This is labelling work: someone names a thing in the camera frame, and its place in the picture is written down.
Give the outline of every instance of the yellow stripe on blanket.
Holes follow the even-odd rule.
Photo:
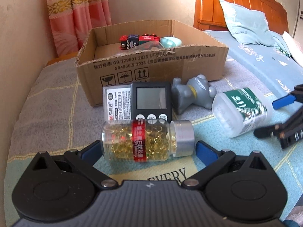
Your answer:
[[[122,180],[177,180],[180,184],[188,177],[197,173],[198,170],[191,156],[187,156],[169,163],[151,166],[149,168],[110,175],[111,178],[117,180],[119,184]]]

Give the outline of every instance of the red toy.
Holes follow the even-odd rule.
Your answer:
[[[156,34],[143,34],[142,36],[139,35],[123,35],[120,37],[121,46],[120,49],[122,50],[128,50],[131,48],[134,48],[138,45],[141,45],[143,43],[147,43],[150,41],[158,41],[160,42],[160,37],[158,37]]]

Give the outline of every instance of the pink curtain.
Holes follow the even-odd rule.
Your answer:
[[[58,56],[78,51],[90,29],[111,25],[108,0],[47,0]]]

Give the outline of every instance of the triangular cutout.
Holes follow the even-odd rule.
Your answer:
[[[263,164],[263,162],[260,160],[259,157],[254,157],[249,167],[259,170],[266,170],[265,165]]]
[[[47,165],[46,165],[45,159],[43,157],[40,157],[38,159],[33,170],[36,171],[36,170],[41,170],[41,169],[47,169]]]

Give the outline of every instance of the light green egg-shaped object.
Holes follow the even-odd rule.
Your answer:
[[[182,41],[176,37],[163,37],[160,39],[160,43],[166,49],[182,45]]]

